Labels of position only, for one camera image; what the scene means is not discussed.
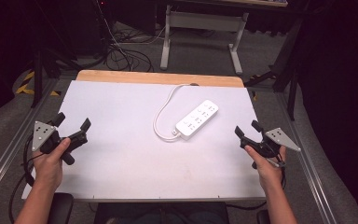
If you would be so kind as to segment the wooden table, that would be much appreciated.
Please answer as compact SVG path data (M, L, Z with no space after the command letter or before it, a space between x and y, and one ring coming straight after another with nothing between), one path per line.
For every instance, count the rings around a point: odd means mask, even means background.
M147 83L147 84L190 84L201 86L243 88L239 77L187 75L171 73L146 73L127 71L82 70L78 73L78 81Z

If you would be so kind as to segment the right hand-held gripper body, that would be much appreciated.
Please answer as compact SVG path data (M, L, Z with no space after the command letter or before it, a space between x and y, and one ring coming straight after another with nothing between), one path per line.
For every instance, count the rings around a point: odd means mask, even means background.
M260 156L278 168L285 166L285 162L281 158L281 147L290 148L297 152L301 151L301 148L281 128L267 132L262 128L256 128L256 130L262 134L262 140L256 142L246 137L243 131L240 131L240 147L252 147Z

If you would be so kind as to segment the white desk frame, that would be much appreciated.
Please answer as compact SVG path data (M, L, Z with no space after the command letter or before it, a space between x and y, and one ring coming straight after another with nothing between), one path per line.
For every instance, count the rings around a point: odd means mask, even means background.
M248 21L248 13L243 13L240 17L210 15L190 12L177 12L172 10L171 5L166 6L165 10L165 37L162 47L160 68L166 70L170 55L170 30L174 28L204 29L223 32L235 32L236 39L230 43L228 51L233 63L235 73L242 74L242 67L238 55L238 47Z

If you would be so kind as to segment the person's legs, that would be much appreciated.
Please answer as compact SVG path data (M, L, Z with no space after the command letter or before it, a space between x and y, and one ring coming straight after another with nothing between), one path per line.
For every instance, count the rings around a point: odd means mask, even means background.
M99 203L94 224L229 224L225 203Z

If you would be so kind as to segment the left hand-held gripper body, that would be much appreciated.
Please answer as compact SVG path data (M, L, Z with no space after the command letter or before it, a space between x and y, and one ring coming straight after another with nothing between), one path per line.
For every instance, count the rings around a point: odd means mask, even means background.
M61 159L67 165L72 165L75 163L75 159L71 153L73 150L88 142L87 133L79 130L78 132L69 135L68 138L71 140L71 143L62 154ZM49 154L63 139L64 137L60 137L59 135L58 127L53 127L49 123L37 121L34 124L32 151L40 150L44 154Z

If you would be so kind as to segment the person's right hand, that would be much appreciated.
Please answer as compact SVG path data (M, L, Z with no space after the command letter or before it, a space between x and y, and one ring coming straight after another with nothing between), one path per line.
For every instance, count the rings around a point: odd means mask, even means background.
M259 155L255 149L245 146L244 150L256 164L256 170L259 174L259 182L264 191L268 189L282 189L282 169L276 167L266 158Z

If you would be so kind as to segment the white table board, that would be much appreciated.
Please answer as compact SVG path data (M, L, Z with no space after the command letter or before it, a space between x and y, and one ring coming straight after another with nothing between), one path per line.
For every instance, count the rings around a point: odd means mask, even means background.
M190 139L175 125L203 101L219 111ZM61 192L86 202L232 201L264 195L234 133L255 141L245 88L74 81L61 111L62 136L85 119L88 142L64 166Z

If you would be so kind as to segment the dark curtain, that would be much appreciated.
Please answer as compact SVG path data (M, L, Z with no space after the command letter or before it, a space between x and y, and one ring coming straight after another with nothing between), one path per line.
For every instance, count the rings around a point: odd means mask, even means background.
M0 0L0 108L14 98L14 82L32 59L29 33L16 0Z
M327 158L358 204L358 0L335 0L304 24L312 43L299 84Z

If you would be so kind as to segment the person's left hand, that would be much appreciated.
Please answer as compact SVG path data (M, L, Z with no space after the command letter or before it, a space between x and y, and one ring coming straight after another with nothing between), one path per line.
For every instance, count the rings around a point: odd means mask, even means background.
M34 187L55 191L62 182L62 154L69 147L71 140L64 138L49 154L40 150L33 153L35 168Z

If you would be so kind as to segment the white power strip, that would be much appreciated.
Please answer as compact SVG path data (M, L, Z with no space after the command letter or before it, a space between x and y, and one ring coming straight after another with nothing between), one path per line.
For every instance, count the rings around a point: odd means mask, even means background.
M175 131L180 134L181 138L188 140L218 111L218 105L210 100L205 100L176 123Z

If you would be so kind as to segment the aluminium floor rail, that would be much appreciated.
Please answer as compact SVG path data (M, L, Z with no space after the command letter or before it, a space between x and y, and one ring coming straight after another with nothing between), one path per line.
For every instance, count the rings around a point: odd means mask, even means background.
M0 182L57 82L58 79L45 81L42 98L35 107L32 95L20 94L0 108Z
M289 113L287 112L287 103L285 101L284 94L276 93L276 98L277 101L279 102L281 111L284 113L285 120L290 128L290 132L293 135L293 140L301 148L301 151L297 153L297 156L302 165L304 174L310 186L310 191L316 202L318 210L321 214L322 220L324 224L337 224L336 217L333 214L330 203L327 200L326 195L324 193L324 187L322 181L319 175L317 174L316 168L310 157L308 149L304 147L302 139L299 135L299 129L297 128L296 122L294 120L291 120L291 118L289 117Z

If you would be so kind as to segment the yellow black floor tape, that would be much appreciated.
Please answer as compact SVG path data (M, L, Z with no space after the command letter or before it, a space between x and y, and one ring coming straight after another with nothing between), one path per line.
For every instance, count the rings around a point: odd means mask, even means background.
M23 81L20 84L20 86L17 88L16 93L17 94L24 93L24 94L34 95L34 90L28 88L28 86L31 83L31 80L32 80L33 77L34 77L34 71L30 71L25 76L25 78L23 79Z

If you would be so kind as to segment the black metal stand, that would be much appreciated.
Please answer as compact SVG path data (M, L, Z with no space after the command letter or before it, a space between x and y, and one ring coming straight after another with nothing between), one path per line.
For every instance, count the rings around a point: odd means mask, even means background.
M267 73L259 77L251 78L244 83L246 87L253 87L269 78L275 77L275 82L272 84L272 89L275 92L283 92L286 86L289 85L289 97L286 111L291 120L295 119L294 109L297 85L295 48L302 23L302 18L297 18L295 20L295 23L290 29L282 45L281 51L274 64L270 67L270 70Z
M70 69L80 71L82 66L75 63L75 53L69 45L69 37L58 21L57 0L22 0L27 8L34 52L34 100L36 107L45 95L43 93L43 72L48 78L57 79L61 75L61 63Z

